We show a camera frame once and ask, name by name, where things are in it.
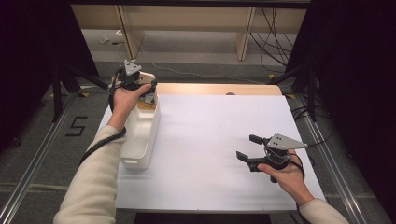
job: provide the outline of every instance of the black cable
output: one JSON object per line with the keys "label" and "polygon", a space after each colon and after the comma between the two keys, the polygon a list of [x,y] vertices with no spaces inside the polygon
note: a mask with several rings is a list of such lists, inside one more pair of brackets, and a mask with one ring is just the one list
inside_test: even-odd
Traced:
{"label": "black cable", "polygon": [[276,70],[272,70],[272,69],[270,69],[270,68],[267,68],[267,67],[264,65],[264,63],[262,62],[262,54],[260,54],[260,62],[262,63],[262,67],[263,67],[265,70],[269,71],[269,72],[284,73],[284,71],[276,71]]}
{"label": "black cable", "polygon": [[279,41],[277,40],[277,36],[276,36],[275,18],[276,18],[276,9],[273,8],[273,22],[272,22],[272,29],[271,29],[271,30],[272,30],[273,36],[274,36],[274,38],[275,38],[276,45],[278,46],[277,52],[279,53],[279,56],[280,56],[280,58],[282,59],[282,62],[283,62],[283,63],[286,63],[285,60],[283,59],[282,53],[280,52],[280,49],[279,49],[279,48],[281,48],[281,46],[280,46],[280,43],[279,43]]}
{"label": "black cable", "polygon": [[291,219],[293,219],[293,222],[294,222],[295,224],[298,224],[298,221],[297,221],[297,219],[293,216],[293,214],[290,214],[290,217],[291,217]]}
{"label": "black cable", "polygon": [[291,41],[289,40],[289,38],[288,38],[288,36],[286,35],[286,34],[283,34],[285,37],[286,37],[286,39],[289,41],[289,44],[291,45],[291,47],[292,48],[294,48],[294,46],[293,46],[293,44],[291,44]]}
{"label": "black cable", "polygon": [[116,140],[116,139],[118,139],[118,138],[123,137],[125,134],[126,134],[126,129],[123,128],[123,129],[122,129],[122,132],[117,133],[117,134],[114,134],[114,135],[111,135],[111,136],[109,136],[108,138],[105,138],[105,139],[99,141],[98,143],[96,143],[93,147],[91,147],[90,149],[88,149],[88,150],[84,153],[84,156],[82,156],[81,161],[79,162],[79,165],[81,165],[81,164],[82,164],[89,156],[91,156],[91,154],[92,154],[93,152],[95,152],[97,149],[101,148],[102,146],[104,146],[105,144],[107,144],[107,143],[109,143],[109,142],[111,142],[111,141],[113,141],[113,140]]}
{"label": "black cable", "polygon": [[282,64],[283,66],[286,66],[285,63],[282,63],[279,59],[277,59],[274,55],[272,55],[270,52],[268,52],[268,50],[264,49],[259,42],[257,42],[256,38],[254,38],[253,34],[250,33],[251,37],[253,38],[254,42],[256,42],[256,44],[259,46],[259,48],[261,50],[263,50],[268,56],[270,56],[272,59],[274,59],[275,61],[277,61],[278,63]]}
{"label": "black cable", "polygon": [[323,140],[320,141],[320,142],[317,142],[317,143],[308,145],[307,147],[313,147],[313,146],[317,146],[317,145],[320,145],[320,144],[322,144],[322,143],[327,142],[327,140],[329,140],[329,139],[332,137],[332,134],[333,134],[333,133],[334,133],[334,129],[332,129],[332,132],[329,134],[329,136],[327,136],[327,138],[323,139]]}
{"label": "black cable", "polygon": [[262,15],[264,16],[265,20],[267,21],[268,27],[270,28],[270,33],[269,33],[269,34],[272,33],[273,36],[274,36],[274,38],[275,38],[275,40],[276,40],[276,45],[277,45],[276,48],[277,48],[277,50],[278,50],[278,52],[279,52],[279,56],[280,56],[280,58],[282,59],[283,63],[286,64],[285,61],[284,61],[284,59],[283,59],[283,57],[282,57],[282,53],[280,53],[280,50],[282,49],[282,52],[283,52],[283,54],[285,55],[285,57],[286,57],[287,59],[289,59],[289,58],[286,56],[286,53],[285,53],[285,51],[283,50],[282,46],[280,45],[280,42],[279,42],[279,40],[277,39],[277,36],[276,36],[276,25],[275,25],[275,20],[276,20],[276,9],[273,8],[273,20],[272,20],[272,24],[270,24],[270,22],[268,21],[268,18],[267,18],[267,16],[265,15],[265,12],[264,12],[264,9],[263,9],[263,8],[262,8]]}
{"label": "black cable", "polygon": [[[274,46],[274,45],[268,43],[268,40],[262,39],[262,36],[260,35],[260,33],[256,33],[256,35],[259,37],[259,39],[260,39],[262,42],[264,42],[265,45],[268,45],[268,46],[270,46],[270,47],[272,47],[272,48],[274,48],[274,49],[279,49],[279,47]],[[289,49],[283,49],[283,50],[285,50],[286,52],[291,52],[291,50],[289,50]]]}

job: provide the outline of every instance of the beige sleeve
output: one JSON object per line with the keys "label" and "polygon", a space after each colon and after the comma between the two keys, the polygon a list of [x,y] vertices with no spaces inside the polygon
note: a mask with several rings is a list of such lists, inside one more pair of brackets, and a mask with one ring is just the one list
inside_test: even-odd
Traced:
{"label": "beige sleeve", "polygon": [[[89,148],[116,133],[119,132],[115,128],[105,126]],[[54,223],[116,222],[117,175],[120,149],[125,141],[126,137],[122,137],[105,144],[79,166]]]}
{"label": "beige sleeve", "polygon": [[303,217],[310,223],[348,223],[347,220],[333,207],[321,199],[314,199],[300,207]]}

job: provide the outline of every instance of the wire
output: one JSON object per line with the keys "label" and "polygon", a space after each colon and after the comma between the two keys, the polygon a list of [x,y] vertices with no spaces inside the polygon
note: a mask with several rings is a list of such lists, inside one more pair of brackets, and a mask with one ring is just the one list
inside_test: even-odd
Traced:
{"label": "wire", "polygon": [[314,144],[311,144],[311,145],[308,145],[308,147],[313,147],[313,146],[317,146],[317,145],[320,145],[320,144],[322,144],[322,143],[325,143],[325,142],[327,142],[331,137],[332,137],[332,134],[334,133],[334,129],[332,129],[332,131],[330,132],[330,134],[329,134],[329,136],[327,136],[327,138],[325,138],[325,139],[323,139],[322,141],[320,141],[320,142],[317,142],[317,143],[314,143]]}
{"label": "wire", "polygon": [[289,38],[288,38],[288,36],[286,35],[286,34],[283,34],[285,37],[286,37],[286,39],[289,41],[289,44],[291,45],[291,47],[292,48],[294,48],[294,46],[293,46],[293,44],[291,44],[291,41],[289,40]]}
{"label": "wire", "polygon": [[[143,48],[143,46],[142,46],[140,43],[138,43],[138,42],[134,39],[134,35],[132,35],[132,38],[133,38],[134,42],[139,46],[139,48],[141,48],[141,49],[143,50],[143,52],[147,54],[147,52],[145,51],[145,49]],[[151,63],[154,67],[156,67],[156,68],[158,68],[158,69],[167,70],[167,71],[174,72],[174,73],[181,74],[181,75],[191,75],[191,76],[197,76],[197,77],[221,77],[221,78],[230,79],[230,80],[246,81],[246,82],[252,82],[252,83],[255,83],[255,84],[265,85],[265,83],[258,82],[258,81],[254,81],[254,80],[251,80],[251,79],[246,79],[246,78],[225,77],[225,76],[219,76],[219,75],[206,76],[206,75],[200,75],[200,74],[192,73],[192,72],[179,72],[179,71],[176,71],[176,70],[174,70],[174,69],[172,69],[172,68],[160,67],[160,66],[156,65],[156,64],[155,64],[154,62],[152,62],[152,61],[150,61],[150,63]]]}
{"label": "wire", "polygon": [[270,52],[268,52],[268,50],[266,50],[264,47],[262,47],[261,44],[259,44],[259,42],[256,40],[256,38],[254,38],[253,34],[250,33],[251,37],[253,38],[254,42],[256,42],[256,44],[259,46],[259,48],[264,51],[268,56],[270,56],[272,59],[274,59],[275,61],[277,61],[278,63],[282,64],[283,66],[286,66],[285,63],[282,63],[278,58],[276,58],[274,55],[272,55]]}
{"label": "wire", "polygon": [[251,80],[251,79],[236,78],[236,77],[225,77],[225,76],[219,76],[219,75],[205,76],[205,75],[200,75],[200,74],[192,73],[192,72],[178,72],[178,71],[173,70],[171,68],[160,67],[160,66],[154,64],[153,62],[151,62],[151,64],[154,67],[158,68],[158,69],[168,70],[168,71],[171,71],[171,72],[174,72],[174,73],[177,73],[177,74],[181,74],[181,75],[192,75],[192,76],[197,76],[197,77],[222,77],[222,78],[231,79],[231,80],[248,81],[248,82],[264,85],[264,83],[262,83],[262,82],[254,81],[254,80]]}

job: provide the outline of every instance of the floor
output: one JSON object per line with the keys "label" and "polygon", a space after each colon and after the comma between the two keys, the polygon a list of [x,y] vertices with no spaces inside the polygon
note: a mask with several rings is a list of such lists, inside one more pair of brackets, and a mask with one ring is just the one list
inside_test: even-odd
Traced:
{"label": "floor", "polygon": [[[114,66],[127,57],[122,35],[120,32],[116,34],[117,31],[83,30],[82,32],[101,78],[108,81],[114,72]],[[254,36],[258,41],[261,41],[260,37],[266,38],[266,34],[261,36],[254,34]],[[279,35],[278,41],[284,49],[292,50],[295,37],[296,35]],[[269,38],[269,42],[276,45],[273,36]],[[276,48],[270,47],[268,50],[280,62],[287,63],[287,51],[285,56]],[[246,59],[241,62],[236,58],[233,34],[205,32],[146,32],[136,62],[145,65],[143,70],[148,69],[153,74],[161,74],[161,78],[165,80],[174,78],[174,81],[180,82],[193,82],[195,78],[204,80],[205,78],[201,76],[203,73],[218,74],[220,67],[231,69],[228,72],[230,74],[252,71],[260,73],[257,79],[249,75],[244,79],[248,79],[245,80],[246,82],[266,82],[270,78],[269,75],[278,77],[285,68],[268,55],[262,54],[252,37],[247,46]],[[186,70],[170,71],[167,66],[173,64],[178,64],[177,69]],[[240,68],[245,70],[242,72],[236,70]],[[194,75],[182,76],[187,69],[190,69],[189,72]],[[222,78],[209,79],[205,82],[220,82]],[[227,81],[240,81],[235,78],[238,76],[231,76]],[[279,84],[284,94],[293,93],[290,89],[292,81],[293,79],[290,78]],[[84,80],[79,82],[84,87],[91,85]],[[59,209],[67,186],[78,167],[80,155],[94,137],[106,108],[105,92],[96,88],[86,89],[85,92],[89,94],[88,97],[79,96],[72,100],[70,94],[64,97],[65,105],[70,105],[67,118],[59,124],[53,140],[47,141],[48,131],[56,128],[51,123],[53,102],[49,89],[43,97],[43,106],[37,109],[31,122],[21,133],[21,146],[10,146],[0,155],[0,204],[4,206],[9,203],[7,199],[18,189],[21,179],[31,181],[30,188],[21,196],[22,200],[15,203],[18,210],[13,215],[11,223],[51,223],[53,215]],[[325,107],[320,107],[320,97],[318,96],[316,100],[317,122],[314,123],[303,110],[299,109],[306,105],[306,97],[304,93],[293,94],[288,96],[287,100],[303,141],[312,145],[307,149],[307,153],[312,158],[314,170],[328,203],[339,210],[350,223],[391,223],[354,164],[353,158],[348,156],[342,138],[332,124],[331,115],[327,113]],[[71,129],[73,125],[85,126],[85,129]],[[42,157],[42,161],[38,164],[39,169],[36,173],[30,174],[31,176],[26,176],[26,171],[32,167],[30,162],[37,158],[37,152],[41,152]],[[355,205],[352,204],[352,208],[348,207],[347,202],[353,202]],[[134,223],[135,218],[134,212],[118,210],[118,223]],[[297,213],[271,214],[270,218],[274,224],[303,223]]]}

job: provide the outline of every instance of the white tabletop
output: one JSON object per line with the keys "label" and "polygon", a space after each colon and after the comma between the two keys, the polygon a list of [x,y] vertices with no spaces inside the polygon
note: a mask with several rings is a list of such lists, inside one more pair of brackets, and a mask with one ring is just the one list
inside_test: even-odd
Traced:
{"label": "white tabletop", "polygon": [[[263,157],[250,134],[281,133],[301,140],[284,96],[160,95],[161,119],[148,169],[120,164],[118,208],[151,212],[273,213],[295,210],[295,201],[264,173],[236,158]],[[103,126],[109,119],[107,110]],[[298,149],[305,183],[324,200],[306,155]]]}

